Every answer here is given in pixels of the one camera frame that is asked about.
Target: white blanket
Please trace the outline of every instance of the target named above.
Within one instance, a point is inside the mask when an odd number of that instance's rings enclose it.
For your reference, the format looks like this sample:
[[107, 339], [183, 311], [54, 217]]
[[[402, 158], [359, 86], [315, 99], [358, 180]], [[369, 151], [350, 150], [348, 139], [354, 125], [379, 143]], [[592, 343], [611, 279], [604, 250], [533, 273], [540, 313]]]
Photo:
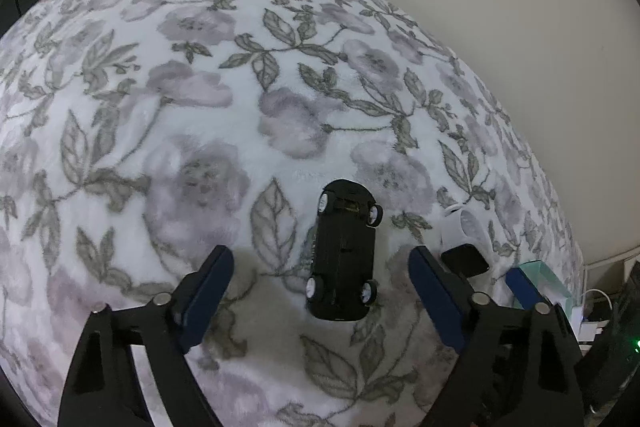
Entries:
[[[188, 359], [227, 427], [418, 423], [455, 357], [406, 257], [437, 250], [452, 203], [492, 240], [478, 289], [507, 302], [505, 271], [542, 259], [579, 292], [526, 140], [385, 0], [41, 0], [0, 40], [0, 80], [0, 363], [44, 426], [91, 306], [170, 291], [219, 243], [236, 274]], [[385, 210], [380, 301], [356, 324], [316, 320], [302, 295], [338, 178]]]

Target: gray leaf pattern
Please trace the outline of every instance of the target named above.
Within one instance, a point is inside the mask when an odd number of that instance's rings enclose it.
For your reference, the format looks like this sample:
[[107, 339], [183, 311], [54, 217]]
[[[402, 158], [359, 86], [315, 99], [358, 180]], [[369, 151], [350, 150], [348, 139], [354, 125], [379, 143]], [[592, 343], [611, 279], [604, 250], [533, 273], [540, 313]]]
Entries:
[[287, 290], [305, 295], [306, 281], [311, 275], [313, 263], [313, 243], [316, 238], [316, 226], [309, 227], [300, 250], [298, 262], [284, 273], [282, 282]]
[[22, 66], [22, 62], [24, 61], [24, 55], [22, 53], [18, 53], [18, 56], [14, 60], [14, 64], [11, 66], [11, 69], [4, 75], [4, 84], [6, 87], [10, 87], [13, 84], [14, 80], [20, 73], [20, 67]]
[[538, 227], [535, 221], [531, 217], [531, 211], [527, 211], [527, 215], [524, 218], [524, 231], [522, 233], [529, 245], [529, 248], [533, 249], [536, 244], [536, 237], [538, 235]]
[[36, 51], [41, 55], [47, 55], [56, 45], [54, 41], [52, 41], [51, 37], [53, 36], [53, 25], [51, 22], [48, 22], [36, 36], [36, 40], [33, 43], [33, 47]]
[[24, 72], [20, 76], [20, 80], [18, 80], [18, 91], [30, 100], [38, 100], [44, 97], [47, 93], [42, 86], [31, 86], [28, 80], [31, 77], [31, 74]]
[[237, 359], [247, 354], [247, 341], [238, 341], [233, 336], [236, 321], [235, 312], [228, 306], [221, 306], [205, 336], [204, 346], [214, 346], [223, 360]]
[[102, 66], [103, 59], [107, 56], [111, 43], [113, 42], [114, 31], [98, 39], [89, 48], [82, 61], [82, 76], [84, 82], [88, 84], [87, 93], [101, 90], [109, 82], [107, 72]]
[[326, 83], [325, 78], [318, 75], [313, 68], [306, 64], [299, 63], [298, 71], [302, 80], [305, 81], [305, 84], [311, 89], [321, 93], [327, 92], [330, 89], [331, 86]]
[[446, 144], [440, 142], [440, 147], [442, 148], [442, 156], [447, 173], [458, 187], [468, 192], [469, 178], [462, 160]]
[[373, 102], [369, 102], [369, 100], [349, 100], [346, 104], [354, 110], [359, 110], [369, 115], [369, 117], [384, 117], [389, 114], [388, 111]]
[[60, 154], [66, 179], [74, 185], [82, 181], [88, 149], [86, 134], [80, 128], [76, 116], [69, 111], [60, 139]]
[[406, 117], [394, 117], [391, 120], [391, 129], [396, 133], [396, 150], [406, 153], [407, 149], [418, 147], [418, 141], [411, 136], [411, 122]]
[[436, 193], [438, 203], [443, 209], [446, 209], [452, 205], [456, 205], [458, 202], [449, 196], [449, 190], [446, 187], [440, 187]]
[[272, 270], [281, 272], [296, 241], [298, 220], [277, 179], [273, 178], [258, 195], [250, 219], [258, 257]]
[[298, 50], [300, 50], [305, 55], [318, 57], [324, 64], [338, 64], [338, 54], [329, 51], [324, 46], [320, 46], [317, 44], [301, 44], [300, 46], [298, 46]]
[[365, 381], [371, 378], [371, 375], [373, 375], [384, 358], [385, 328], [380, 325], [360, 350], [360, 367], [362, 368], [362, 376]]
[[290, 24], [286, 23], [278, 14], [273, 10], [266, 9], [264, 11], [264, 17], [262, 18], [265, 27], [271, 32], [276, 39], [282, 41], [289, 46], [295, 46], [296, 33]]
[[251, 60], [251, 57], [253, 56], [254, 54], [252, 53], [234, 53], [233, 55], [231, 55], [231, 57], [229, 57], [229, 59], [224, 61], [219, 67], [220, 68], [238, 68], [243, 64], [247, 64]]
[[105, 260], [105, 263], [111, 263], [115, 250], [113, 247], [113, 236], [115, 235], [115, 229], [111, 227], [104, 233], [104, 236], [100, 240], [100, 257]]
[[267, 90], [280, 74], [280, 66], [269, 52], [260, 53], [252, 62], [252, 68], [262, 89]]
[[469, 172], [469, 179], [473, 181], [478, 174], [478, 171], [480, 170], [480, 163], [478, 162], [478, 158], [476, 158], [476, 155], [472, 152], [469, 153], [469, 155], [466, 157], [466, 160], [466, 169]]
[[255, 42], [252, 37], [253, 36], [251, 36], [251, 34], [243, 33], [242, 35], [236, 37], [236, 44], [243, 50], [247, 50], [249, 52], [264, 51], [264, 48], [260, 44]]
[[373, 306], [366, 317], [364, 317], [361, 321], [356, 322], [353, 326], [353, 333], [351, 334], [351, 339], [349, 341], [349, 345], [353, 346], [355, 344], [360, 344], [364, 342], [367, 337], [373, 332], [376, 325], [378, 325], [378, 321], [382, 315], [382, 309], [379, 306]]
[[31, 217], [27, 220], [27, 223], [25, 223], [24, 229], [22, 230], [23, 239], [31, 237], [34, 233], [36, 233], [36, 230], [38, 230], [38, 227], [40, 226], [40, 221], [43, 214], [44, 209], [41, 209], [31, 215]]
[[358, 392], [358, 374], [344, 357], [302, 335], [306, 375], [334, 398], [353, 400]]
[[[412, 72], [409, 68], [407, 68], [406, 73], [404, 74], [404, 84], [409, 90], [409, 93], [411, 93], [414, 96], [415, 100], [418, 101], [418, 104], [424, 106], [427, 102], [427, 90], [424, 88], [424, 84], [422, 84], [422, 81], [418, 78], [418, 75]], [[440, 103], [440, 101], [434, 102], [433, 100], [431, 100], [431, 96], [430, 102], [433, 102], [434, 104]]]
[[127, 274], [126, 272], [117, 268], [108, 267], [102, 277], [102, 280], [110, 286], [117, 286], [125, 295], [133, 297], [130, 290], [133, 286], [133, 283], [131, 281], [131, 278], [129, 277], [129, 274]]
[[42, 99], [40, 99], [40, 103], [33, 110], [33, 116], [31, 117], [30, 124], [24, 130], [24, 136], [31, 136], [31, 133], [36, 128], [42, 128], [49, 121], [49, 116], [47, 115], [47, 111], [49, 110], [49, 106], [53, 102], [53, 94], [48, 94]]
[[0, 198], [0, 210], [4, 214], [4, 228], [9, 229], [9, 219], [18, 218], [18, 209], [15, 206], [15, 200], [11, 196]]
[[60, 218], [53, 205], [44, 209], [40, 219], [39, 234], [42, 258], [47, 270], [51, 272], [60, 256]]
[[79, 227], [76, 235], [76, 254], [82, 260], [84, 266], [87, 267], [89, 273], [96, 279], [102, 280], [106, 266], [100, 261], [98, 249], [95, 248], [94, 243], [87, 237], [84, 230]]
[[276, 413], [276, 418], [290, 427], [316, 427], [324, 424], [317, 414], [302, 412], [301, 403], [288, 403]]
[[428, 106], [427, 112], [429, 116], [438, 123], [438, 130], [441, 133], [445, 133], [449, 130], [449, 120], [447, 120], [446, 115], [440, 108], [437, 108], [436, 106]]
[[384, 27], [385, 30], [391, 30], [391, 23], [389, 23], [388, 19], [385, 16], [383, 16], [379, 12], [376, 12], [374, 14], [374, 17], [376, 18], [376, 21]]
[[386, 398], [386, 402], [391, 405], [400, 400], [400, 395], [404, 391], [406, 378], [385, 375], [369, 382], [361, 395], [364, 401], [373, 402], [380, 398]]
[[423, 241], [422, 231], [433, 229], [426, 219], [411, 212], [391, 216], [391, 223], [396, 229], [409, 229], [415, 240], [420, 242]]
[[91, 152], [91, 164], [98, 162], [108, 155], [116, 144], [116, 129], [120, 119], [120, 110], [114, 106], [107, 106], [96, 113], [99, 118], [94, 119], [94, 125], [99, 124]]
[[371, 0], [371, 1], [373, 1], [373, 3], [383, 12], [388, 12], [389, 7], [387, 6], [384, 0]]
[[146, 193], [148, 179], [141, 176], [136, 180], [123, 178], [116, 171], [101, 168], [90, 173], [84, 181], [84, 190], [90, 194], [106, 195], [110, 202], [108, 209], [119, 213], [134, 192]]
[[300, 23], [298, 27], [298, 35], [300, 41], [306, 41], [316, 36], [318, 30], [316, 30], [316, 22], [313, 19], [307, 19]]

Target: toy car wheel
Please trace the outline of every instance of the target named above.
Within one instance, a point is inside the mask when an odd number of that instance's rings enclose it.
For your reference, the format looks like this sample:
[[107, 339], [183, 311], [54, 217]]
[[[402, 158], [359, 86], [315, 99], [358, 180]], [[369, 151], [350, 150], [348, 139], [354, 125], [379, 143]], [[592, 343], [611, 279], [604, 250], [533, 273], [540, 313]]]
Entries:
[[309, 301], [319, 301], [324, 292], [324, 283], [321, 277], [311, 276], [306, 280], [305, 295]]
[[332, 192], [323, 192], [318, 200], [318, 214], [329, 214], [334, 210], [335, 195]]
[[368, 280], [362, 285], [360, 299], [364, 306], [371, 306], [378, 297], [378, 284], [374, 280]]
[[369, 215], [367, 216], [367, 225], [369, 227], [377, 227], [382, 222], [382, 207], [380, 205], [372, 205], [369, 207]]

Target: white object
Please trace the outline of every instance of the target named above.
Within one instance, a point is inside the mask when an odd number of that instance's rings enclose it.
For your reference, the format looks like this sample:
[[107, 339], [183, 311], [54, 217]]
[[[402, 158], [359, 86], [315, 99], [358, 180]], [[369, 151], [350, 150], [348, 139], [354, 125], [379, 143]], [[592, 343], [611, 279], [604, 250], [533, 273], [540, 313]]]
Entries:
[[598, 330], [597, 322], [583, 322], [580, 325], [578, 342], [593, 342], [593, 340], [596, 338], [597, 330]]
[[311, 299], [316, 294], [316, 279], [309, 277], [306, 281], [305, 295], [307, 299]]
[[372, 208], [369, 209], [369, 225], [371, 225], [372, 223], [375, 223], [377, 219], [378, 219], [378, 208], [376, 206], [372, 206]]
[[574, 306], [571, 310], [571, 319], [569, 323], [571, 324], [571, 329], [574, 331], [574, 335], [577, 338], [580, 334], [580, 324], [582, 324], [582, 305]]
[[363, 304], [368, 304], [371, 301], [371, 298], [373, 297], [373, 289], [370, 283], [366, 282], [362, 285], [362, 294], [360, 297]]
[[327, 203], [329, 203], [329, 196], [326, 192], [323, 192], [318, 200], [318, 212], [323, 213], [326, 210]]
[[440, 234], [442, 251], [468, 243], [474, 245], [485, 259], [489, 259], [489, 236], [480, 220], [465, 205], [458, 204], [445, 209], [444, 217], [440, 221]]

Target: floral blanket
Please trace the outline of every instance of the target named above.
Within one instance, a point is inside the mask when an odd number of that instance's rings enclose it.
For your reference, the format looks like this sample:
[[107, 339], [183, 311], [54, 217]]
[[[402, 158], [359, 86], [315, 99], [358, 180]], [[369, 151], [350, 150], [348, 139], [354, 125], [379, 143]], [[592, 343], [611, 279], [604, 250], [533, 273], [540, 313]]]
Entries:
[[[236, 274], [188, 355], [225, 426], [413, 426], [455, 356], [406, 272], [468, 204], [516, 263], [580, 288], [558, 196], [498, 100], [386, 0], [41, 0], [0, 40], [0, 363], [43, 426], [91, 306], [145, 303], [225, 244]], [[328, 182], [385, 210], [380, 299], [305, 311]], [[157, 425], [169, 425], [140, 359]]]

